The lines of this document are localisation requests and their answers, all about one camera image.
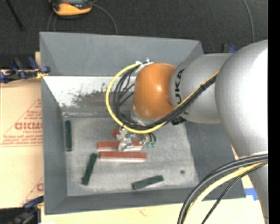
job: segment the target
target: dark green block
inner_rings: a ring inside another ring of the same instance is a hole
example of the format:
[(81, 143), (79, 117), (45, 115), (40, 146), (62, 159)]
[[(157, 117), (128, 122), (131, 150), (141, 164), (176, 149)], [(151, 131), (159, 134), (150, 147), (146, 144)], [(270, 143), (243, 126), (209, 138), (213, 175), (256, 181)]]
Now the dark green block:
[(65, 131), (65, 150), (72, 151), (73, 143), (71, 140), (71, 125), (69, 120), (65, 121), (64, 123), (64, 131)]
[(140, 180), (140, 181), (137, 181), (137, 182), (133, 182), (132, 183), (132, 188), (134, 190), (137, 190), (137, 189), (145, 188), (149, 185), (155, 184), (157, 182), (162, 182), (162, 181), (164, 181), (163, 176), (162, 175), (157, 175), (157, 176), (150, 177), (150, 178), (147, 178), (147, 179), (143, 179), (143, 180)]
[(97, 154), (95, 154), (95, 153), (91, 154), (90, 159), (88, 161), (88, 165), (87, 165), (85, 174), (84, 174), (84, 177), (82, 177), (81, 184), (88, 185), (91, 173), (93, 171), (94, 164), (95, 164), (95, 162), (97, 160), (97, 157), (98, 157)]

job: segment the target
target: blue clamp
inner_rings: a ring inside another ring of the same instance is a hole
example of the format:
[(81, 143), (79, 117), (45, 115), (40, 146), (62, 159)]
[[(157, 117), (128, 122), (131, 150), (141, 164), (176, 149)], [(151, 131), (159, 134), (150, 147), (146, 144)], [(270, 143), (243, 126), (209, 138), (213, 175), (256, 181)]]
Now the blue clamp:
[(48, 74), (51, 69), (49, 66), (39, 67), (34, 58), (28, 57), (29, 67), (25, 68), (19, 58), (13, 59), (11, 69), (5, 73), (0, 72), (0, 83), (8, 83), (14, 80), (28, 79), (42, 74)]
[(25, 209), (25, 211), (17, 215), (12, 221), (9, 221), (7, 224), (29, 223), (33, 218), (35, 218), (37, 212), (39, 211), (37, 205), (42, 202), (43, 202), (43, 196), (40, 196), (24, 204), (23, 208)]

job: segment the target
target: yellow cable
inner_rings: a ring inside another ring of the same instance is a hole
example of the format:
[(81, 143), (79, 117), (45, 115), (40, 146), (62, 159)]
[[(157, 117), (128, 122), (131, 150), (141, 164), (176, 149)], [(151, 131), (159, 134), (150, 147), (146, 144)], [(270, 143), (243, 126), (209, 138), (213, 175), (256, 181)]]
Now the yellow cable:
[[(110, 113), (111, 117), (115, 120), (116, 123), (118, 123), (121, 127), (125, 128), (126, 130), (132, 132), (132, 133), (151, 133), (159, 128), (161, 128), (164, 124), (166, 124), (166, 122), (163, 122), (159, 125), (156, 125), (155, 127), (146, 129), (146, 130), (136, 130), (136, 129), (132, 129), (126, 125), (124, 125), (117, 117), (116, 115), (113, 113), (111, 106), (110, 106), (110, 100), (109, 100), (109, 96), (110, 96), (110, 92), (111, 92), (111, 88), (114, 84), (114, 82), (117, 80), (118, 77), (120, 77), (123, 73), (125, 73), (126, 71), (138, 66), (139, 63), (135, 63), (132, 65), (129, 65), (127, 67), (125, 67), (124, 69), (122, 69), (120, 72), (118, 72), (113, 79), (111, 80), (111, 82), (109, 83), (108, 87), (107, 87), (107, 91), (106, 91), (106, 97), (105, 97), (105, 101), (106, 101), (106, 106), (107, 106), (107, 110)], [(216, 71), (211, 77), (209, 77), (205, 82), (202, 83), (202, 85), (204, 85), (206, 82), (208, 82), (210, 79), (212, 79), (214, 76), (216, 76), (218, 74), (219, 71)], [(177, 107), (174, 108), (177, 109), (178, 107), (180, 107), (184, 102), (186, 102), (186, 100), (188, 98), (190, 98), (200, 87), (197, 87), (191, 94), (188, 95), (188, 97), (186, 99), (184, 99)]]
[(190, 214), (193, 213), (193, 209), (197, 206), (197, 203), (201, 202), (212, 190), (214, 190), (215, 188), (217, 188), (218, 186), (222, 185), (223, 183), (229, 181), (230, 179), (236, 178), (240, 175), (242, 175), (243, 173), (245, 173), (246, 171), (249, 171), (251, 169), (253, 169), (254, 167), (261, 165), (265, 163), (264, 162), (259, 162), (256, 164), (252, 164), (248, 167), (244, 167), (244, 168), (240, 168), (236, 171), (234, 171), (231, 174), (228, 174), (224, 177), (222, 177), (221, 179), (219, 179), (218, 181), (212, 183), (210, 186), (208, 186), (190, 205), (187, 215), (185, 217), (184, 223), (186, 223), (186, 219), (189, 218)]

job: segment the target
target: orange device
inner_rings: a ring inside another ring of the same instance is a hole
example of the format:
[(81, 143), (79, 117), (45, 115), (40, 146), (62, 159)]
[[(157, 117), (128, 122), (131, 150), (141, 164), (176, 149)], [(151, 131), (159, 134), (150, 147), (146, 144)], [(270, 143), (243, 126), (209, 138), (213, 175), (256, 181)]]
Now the orange device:
[(89, 0), (48, 0), (55, 14), (63, 18), (77, 18), (88, 13), (91, 8)]

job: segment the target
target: cardboard sheet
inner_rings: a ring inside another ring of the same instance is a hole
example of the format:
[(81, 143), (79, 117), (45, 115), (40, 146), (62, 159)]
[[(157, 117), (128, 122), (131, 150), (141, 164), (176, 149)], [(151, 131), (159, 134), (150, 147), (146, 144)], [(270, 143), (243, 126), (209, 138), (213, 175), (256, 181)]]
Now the cardboard sheet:
[(41, 81), (0, 84), (0, 209), (43, 195)]

